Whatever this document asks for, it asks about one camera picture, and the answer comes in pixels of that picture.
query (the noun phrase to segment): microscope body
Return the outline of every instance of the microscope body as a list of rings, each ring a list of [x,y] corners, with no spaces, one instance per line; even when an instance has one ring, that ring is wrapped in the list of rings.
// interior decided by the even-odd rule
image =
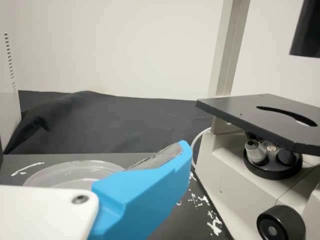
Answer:
[[[235,102],[237,102],[237,107],[241,108],[240,101]],[[297,223],[291,222],[294,217],[290,218],[288,215],[284,217],[287,219],[283,220],[284,222],[281,224],[289,228],[295,226],[292,234],[297,238],[289,237],[289,240],[319,239],[320,157],[302,154],[301,169],[293,176],[285,179],[274,180],[258,176],[248,169],[244,161],[244,149],[248,135],[239,126],[245,128],[248,126],[242,125],[233,118],[226,117],[225,113],[232,113],[232,103],[228,101],[226,104],[222,104],[225,111],[221,111],[222,108],[219,109],[217,105],[214,105],[213,111],[215,113],[205,109],[201,104],[197,106],[213,114],[214,118],[211,132],[206,132],[202,136],[195,171],[234,239],[262,239],[258,231],[257,219],[262,213],[275,206],[288,206],[288,209],[292,210],[293,216],[298,215],[303,221],[303,223],[297,225]],[[240,109],[239,112],[248,115],[250,110],[243,112]],[[266,119],[267,123],[277,122],[274,114],[271,113],[270,118]],[[290,123],[291,119],[286,116],[280,118],[282,117]],[[277,139],[274,142],[276,144],[279,140],[278,136],[274,139]],[[304,233],[294,232],[297,231],[299,226],[304,228]]]

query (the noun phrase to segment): black fabric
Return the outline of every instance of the black fabric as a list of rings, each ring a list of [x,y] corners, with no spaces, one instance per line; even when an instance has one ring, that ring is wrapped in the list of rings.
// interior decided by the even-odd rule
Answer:
[[[187,100],[90,91],[19,91],[19,98],[25,111],[6,154],[157,152],[179,140],[190,144],[212,122],[211,115]]]

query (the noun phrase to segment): clear petri dish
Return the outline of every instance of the clear petri dish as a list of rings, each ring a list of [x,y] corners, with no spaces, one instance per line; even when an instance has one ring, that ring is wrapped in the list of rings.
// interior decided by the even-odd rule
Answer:
[[[28,187],[91,190],[93,182],[123,170],[123,167],[106,161],[69,161],[52,165],[36,172],[23,185]]]

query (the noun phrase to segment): microscope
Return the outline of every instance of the microscope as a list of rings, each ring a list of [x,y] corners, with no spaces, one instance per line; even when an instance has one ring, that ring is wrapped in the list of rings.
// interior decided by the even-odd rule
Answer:
[[[291,55],[319,58],[319,10],[304,1]],[[196,106],[214,117],[195,171],[232,236],[319,239],[320,108],[272,94],[221,94]]]

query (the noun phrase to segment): white paint splatter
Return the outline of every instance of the white paint splatter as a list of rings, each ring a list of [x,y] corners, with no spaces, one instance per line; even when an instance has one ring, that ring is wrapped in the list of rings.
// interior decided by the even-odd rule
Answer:
[[[190,175],[189,175],[189,180],[191,180],[191,179],[193,179],[197,182],[197,179],[195,179],[194,173],[192,171],[190,172]]]
[[[208,198],[207,198],[205,195],[203,195],[203,198],[201,198],[201,197],[198,196],[198,199],[199,199],[200,201],[205,201],[206,204],[207,204],[208,206],[210,206],[210,203],[209,203],[209,201],[208,201]]]
[[[217,224],[222,224],[218,217],[215,217],[212,224],[210,222],[207,222],[206,224],[213,230],[215,235],[219,236],[219,234],[222,232],[222,230],[219,227],[217,227]]]
[[[191,197],[194,205],[196,205],[196,201],[195,201],[196,195],[194,193],[191,193]]]
[[[214,217],[212,216],[212,213],[210,211],[208,211],[208,216],[210,216],[211,219],[214,219]]]
[[[31,167],[34,167],[34,166],[37,166],[37,165],[40,165],[40,164],[44,164],[44,162],[37,162],[37,163],[31,164],[31,165],[29,165],[29,166],[26,166],[26,167],[24,167],[24,168],[21,168],[21,169],[15,171],[14,173],[12,173],[12,174],[11,174],[11,177],[14,177],[14,176],[17,175],[18,173],[20,173],[20,172],[22,172],[22,171],[24,171],[24,170],[26,170],[26,169],[28,169],[28,168],[31,168]]]

